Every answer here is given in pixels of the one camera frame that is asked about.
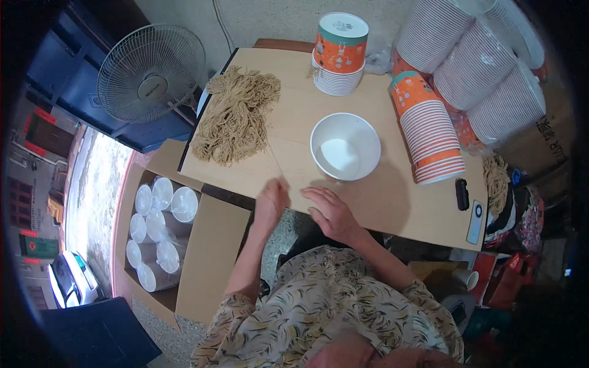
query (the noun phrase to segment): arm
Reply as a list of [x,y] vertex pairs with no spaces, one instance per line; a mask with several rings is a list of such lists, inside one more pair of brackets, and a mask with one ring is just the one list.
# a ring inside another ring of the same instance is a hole
[[260,289],[262,252],[284,209],[289,204],[288,188],[284,178],[274,178],[266,184],[256,198],[254,222],[229,277],[225,295],[243,294],[252,304],[256,304]]
[[382,282],[401,291],[417,279],[409,267],[380,246],[358,224],[348,205],[333,191],[323,187],[309,187],[303,189],[301,194],[317,204],[319,209],[311,207],[309,212],[325,236],[360,253]]

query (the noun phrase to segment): white wall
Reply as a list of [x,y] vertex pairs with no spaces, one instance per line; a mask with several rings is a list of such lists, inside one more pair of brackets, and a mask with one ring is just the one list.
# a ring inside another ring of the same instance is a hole
[[[151,23],[193,31],[207,55],[206,70],[217,71],[230,56],[211,0],[135,0]],[[219,0],[219,10],[235,47],[251,47],[258,38],[314,42],[319,17],[333,11],[355,14],[370,26],[368,47],[392,42],[413,0]],[[201,86],[208,78],[201,80]]]

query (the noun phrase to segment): cloth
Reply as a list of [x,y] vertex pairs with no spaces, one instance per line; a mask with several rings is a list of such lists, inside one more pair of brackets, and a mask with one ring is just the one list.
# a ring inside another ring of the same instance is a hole
[[296,367],[343,331],[354,330],[386,355],[400,347],[438,349],[462,362],[450,313],[416,280],[401,292],[377,281],[351,248],[321,246],[291,258],[256,310],[225,296],[191,357],[192,367]]

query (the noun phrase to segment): window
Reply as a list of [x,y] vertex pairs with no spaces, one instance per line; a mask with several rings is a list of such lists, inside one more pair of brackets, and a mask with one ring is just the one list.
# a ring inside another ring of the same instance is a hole
[[10,188],[10,221],[12,225],[31,229],[31,202],[33,189],[21,181],[8,178]]

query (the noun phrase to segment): plastic lid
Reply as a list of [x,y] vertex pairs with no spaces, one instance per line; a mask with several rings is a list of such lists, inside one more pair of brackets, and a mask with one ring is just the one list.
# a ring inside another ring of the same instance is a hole
[[151,200],[151,189],[149,185],[143,184],[135,195],[135,211],[143,216],[147,215],[151,208]]
[[156,179],[151,194],[153,196],[152,208],[160,211],[168,208],[174,195],[174,186],[171,180],[164,177]]
[[188,187],[179,188],[172,198],[171,210],[181,223],[192,221],[198,210],[198,197],[194,190]]
[[368,24],[359,16],[350,13],[327,13],[319,19],[319,25],[327,32],[340,37],[357,38],[368,34]]
[[155,274],[151,267],[145,263],[141,263],[139,267],[137,267],[137,278],[144,289],[150,293],[155,291]]
[[167,273],[174,273],[180,268],[180,256],[170,241],[157,244],[157,264]]
[[127,242],[127,259],[133,268],[137,268],[141,264],[141,250],[133,239],[129,239]]
[[143,243],[146,232],[147,226],[145,225],[145,219],[139,213],[134,214],[131,217],[131,224],[129,225],[129,234],[131,235],[131,238],[137,243]]
[[147,235],[154,241],[166,239],[166,218],[161,211],[150,210],[145,217],[145,226],[147,227]]

